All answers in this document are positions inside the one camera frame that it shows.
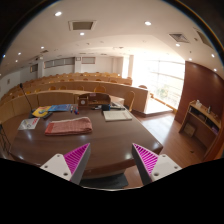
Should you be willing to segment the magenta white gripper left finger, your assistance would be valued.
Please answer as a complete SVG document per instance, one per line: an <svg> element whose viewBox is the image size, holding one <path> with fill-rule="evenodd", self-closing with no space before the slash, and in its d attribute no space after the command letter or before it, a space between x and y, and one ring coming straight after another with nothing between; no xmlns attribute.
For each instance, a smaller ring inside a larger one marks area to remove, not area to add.
<svg viewBox="0 0 224 224"><path fill-rule="evenodd" d="M41 166L41 169L78 185L82 179L90 153L91 147L87 143L65 155L55 154Z"/></svg>

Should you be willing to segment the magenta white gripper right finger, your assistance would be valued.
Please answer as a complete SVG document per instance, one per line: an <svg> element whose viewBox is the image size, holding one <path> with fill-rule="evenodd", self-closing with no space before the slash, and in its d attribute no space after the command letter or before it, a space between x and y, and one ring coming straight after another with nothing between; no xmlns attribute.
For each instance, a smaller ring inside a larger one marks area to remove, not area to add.
<svg viewBox="0 0 224 224"><path fill-rule="evenodd" d="M136 143L132 144L132 155L143 185L150 184L181 170L181 167L168 155L157 155Z"/></svg>

